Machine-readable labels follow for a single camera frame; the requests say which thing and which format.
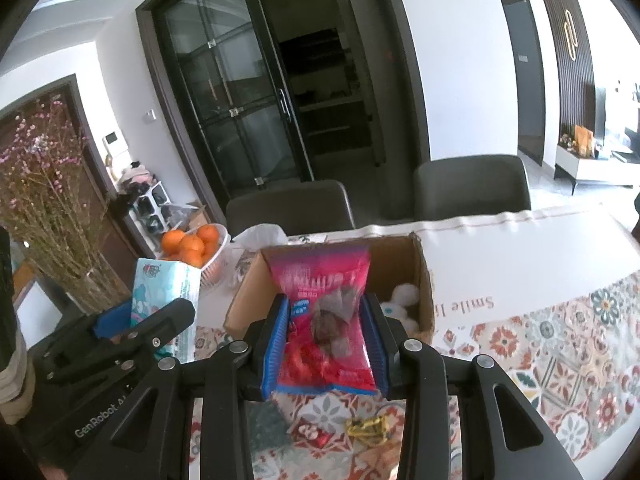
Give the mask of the white tv console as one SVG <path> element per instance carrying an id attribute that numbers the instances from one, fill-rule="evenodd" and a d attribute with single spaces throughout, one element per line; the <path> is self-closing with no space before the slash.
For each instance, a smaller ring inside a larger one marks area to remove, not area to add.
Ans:
<path id="1" fill-rule="evenodd" d="M 554 178 L 566 177 L 572 193 L 581 184 L 636 186 L 639 184 L 638 162 L 623 162 L 618 157 L 609 159 L 583 158 L 556 147 Z"/>

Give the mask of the green knitted cloth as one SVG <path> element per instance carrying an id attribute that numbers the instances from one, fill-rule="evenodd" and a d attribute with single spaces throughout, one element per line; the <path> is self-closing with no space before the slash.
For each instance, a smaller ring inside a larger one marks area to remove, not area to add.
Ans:
<path id="1" fill-rule="evenodd" d="M 283 448 L 292 443 L 290 423 L 276 401 L 245 404 L 250 454 Z"/>

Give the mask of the blue tissue pack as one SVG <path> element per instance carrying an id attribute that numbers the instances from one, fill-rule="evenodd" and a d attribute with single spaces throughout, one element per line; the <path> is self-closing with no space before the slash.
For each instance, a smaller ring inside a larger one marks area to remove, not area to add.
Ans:
<path id="1" fill-rule="evenodd" d="M 172 300 L 182 298 L 198 310 L 201 270 L 181 261 L 140 258 L 134 274 L 130 326 L 134 327 Z M 174 356 L 192 362 L 195 352 L 195 322 L 160 349 L 159 356 Z"/>

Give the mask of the glass vase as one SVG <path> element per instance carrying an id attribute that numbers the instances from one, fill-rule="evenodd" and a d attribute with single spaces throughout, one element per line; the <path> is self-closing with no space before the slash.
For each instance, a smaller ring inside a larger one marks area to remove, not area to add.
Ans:
<path id="1" fill-rule="evenodd" d="M 35 261 L 37 269 L 70 297 L 81 312 L 99 313 L 122 304 L 130 290 L 100 252 L 86 268 L 73 270 L 70 263 L 51 258 Z"/>

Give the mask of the yellow toy keychain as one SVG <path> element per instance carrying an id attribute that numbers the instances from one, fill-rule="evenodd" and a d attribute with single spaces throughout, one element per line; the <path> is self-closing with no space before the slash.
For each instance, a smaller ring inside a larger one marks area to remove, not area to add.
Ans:
<path id="1" fill-rule="evenodd" d="M 385 416 L 352 418 L 346 422 L 346 434 L 364 445 L 374 448 L 390 438 L 390 426 Z"/>

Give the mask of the left dark chair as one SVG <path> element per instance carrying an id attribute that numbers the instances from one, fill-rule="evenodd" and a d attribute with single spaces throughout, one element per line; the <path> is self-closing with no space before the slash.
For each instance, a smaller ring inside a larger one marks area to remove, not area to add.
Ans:
<path id="1" fill-rule="evenodd" d="M 337 180 L 299 182 L 234 198 L 226 218 L 232 235 L 262 223 L 276 224 L 286 235 L 356 228 L 346 188 Z"/>

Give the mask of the white bunny plush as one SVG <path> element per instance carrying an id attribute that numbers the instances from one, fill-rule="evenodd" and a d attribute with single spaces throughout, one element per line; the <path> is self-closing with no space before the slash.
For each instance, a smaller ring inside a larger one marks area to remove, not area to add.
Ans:
<path id="1" fill-rule="evenodd" d="M 380 303 L 386 318 L 394 318 L 401 322 L 406 333 L 411 336 L 419 333 L 418 321 L 410 314 L 410 310 L 420 301 L 420 289 L 416 285 L 406 283 L 397 285 L 390 300 Z"/>

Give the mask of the dark chair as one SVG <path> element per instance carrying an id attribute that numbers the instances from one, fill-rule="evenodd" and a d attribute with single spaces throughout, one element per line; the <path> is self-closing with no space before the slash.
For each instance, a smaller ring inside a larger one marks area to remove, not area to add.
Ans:
<path id="1" fill-rule="evenodd" d="M 226 218 L 232 235 L 262 223 L 276 224 L 286 235 L 356 228 L 346 188 L 337 180 L 299 182 L 234 198 Z"/>
<path id="2" fill-rule="evenodd" d="M 433 160 L 414 172 L 414 218 L 426 221 L 532 208 L 526 170 L 515 155 Z"/>

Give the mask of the pink snack bag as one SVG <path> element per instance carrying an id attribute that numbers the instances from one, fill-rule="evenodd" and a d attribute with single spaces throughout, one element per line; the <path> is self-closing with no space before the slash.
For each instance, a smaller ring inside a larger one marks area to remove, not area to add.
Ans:
<path id="1" fill-rule="evenodd" d="M 276 390 L 374 393 L 360 323 L 371 257 L 366 245 L 295 246 L 266 255 L 288 308 Z"/>

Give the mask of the oranges pile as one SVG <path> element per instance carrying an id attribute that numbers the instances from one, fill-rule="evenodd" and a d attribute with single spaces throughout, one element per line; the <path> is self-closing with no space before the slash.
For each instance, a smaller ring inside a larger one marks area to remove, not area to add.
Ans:
<path id="1" fill-rule="evenodd" d="M 160 258 L 180 261 L 201 269 L 216 254 L 220 242 L 220 232 L 212 224 L 204 224 L 193 233 L 171 230 L 166 232 L 160 240 L 160 248 L 162 248 Z"/>

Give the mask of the middle dark chair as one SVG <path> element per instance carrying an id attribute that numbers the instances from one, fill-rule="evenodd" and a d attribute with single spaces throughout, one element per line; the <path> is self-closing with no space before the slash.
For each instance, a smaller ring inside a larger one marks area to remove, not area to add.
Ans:
<path id="1" fill-rule="evenodd" d="M 532 208 L 526 170 L 515 155 L 433 160 L 414 172 L 414 218 L 426 221 Z"/>

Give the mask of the white basket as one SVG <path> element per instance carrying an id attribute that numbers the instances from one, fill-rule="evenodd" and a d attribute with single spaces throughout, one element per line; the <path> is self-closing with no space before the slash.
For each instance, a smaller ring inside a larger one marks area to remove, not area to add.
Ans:
<path id="1" fill-rule="evenodd" d="M 216 226 L 221 235 L 221 242 L 216 254 L 209 260 L 204 268 L 197 269 L 180 261 L 168 261 L 160 258 L 160 263 L 164 271 L 167 271 L 174 278 L 178 278 L 178 280 L 194 280 L 194 278 L 199 276 L 201 288 L 204 289 L 213 287 L 221 280 L 222 271 L 227 264 L 227 248 L 230 242 L 229 233 L 224 226 L 216 223 L 206 224 Z M 196 229 L 197 228 L 184 232 L 193 233 Z"/>

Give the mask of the red candy wrapper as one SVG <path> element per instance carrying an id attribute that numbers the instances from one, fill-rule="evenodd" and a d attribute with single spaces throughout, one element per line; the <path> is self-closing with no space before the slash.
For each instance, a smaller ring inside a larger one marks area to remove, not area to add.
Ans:
<path id="1" fill-rule="evenodd" d="M 313 448 L 324 448 L 332 439 L 332 434 L 305 419 L 299 421 L 293 434 L 296 439 L 302 439 Z"/>

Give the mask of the floral tissue box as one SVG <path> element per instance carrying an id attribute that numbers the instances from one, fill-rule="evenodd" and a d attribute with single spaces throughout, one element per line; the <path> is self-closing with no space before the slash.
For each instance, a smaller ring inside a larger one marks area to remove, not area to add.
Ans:
<path id="1" fill-rule="evenodd" d="M 239 286 L 258 252 L 267 247 L 286 245 L 288 237 L 277 224 L 259 223 L 232 237 L 232 244 L 240 251 L 240 258 L 233 266 L 231 284 Z"/>

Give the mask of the dried flower bouquet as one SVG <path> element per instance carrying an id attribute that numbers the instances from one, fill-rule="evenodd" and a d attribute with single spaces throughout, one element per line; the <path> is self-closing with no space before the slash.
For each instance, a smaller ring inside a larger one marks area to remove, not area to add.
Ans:
<path id="1" fill-rule="evenodd" d="M 104 269 L 106 206 L 92 196 L 87 139 L 61 99 L 10 116 L 1 141 L 1 226 L 45 274 L 76 282 Z"/>

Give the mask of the shoe rack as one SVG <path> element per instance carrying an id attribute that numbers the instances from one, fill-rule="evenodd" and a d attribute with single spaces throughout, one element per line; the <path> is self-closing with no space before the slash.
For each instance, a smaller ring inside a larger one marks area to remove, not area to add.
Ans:
<path id="1" fill-rule="evenodd" d="M 170 200 L 157 176 L 141 162 L 132 162 L 122 172 L 116 188 L 120 201 L 142 224 L 146 234 L 160 240 L 169 230 L 163 208 Z"/>

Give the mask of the black glass cabinet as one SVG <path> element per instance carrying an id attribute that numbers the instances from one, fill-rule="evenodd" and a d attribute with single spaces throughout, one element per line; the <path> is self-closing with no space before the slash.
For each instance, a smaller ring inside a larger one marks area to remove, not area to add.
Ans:
<path id="1" fill-rule="evenodd" d="M 335 180 L 358 221 L 404 221 L 426 118 L 401 0 L 144 0 L 169 132 L 216 220 L 232 200 Z"/>

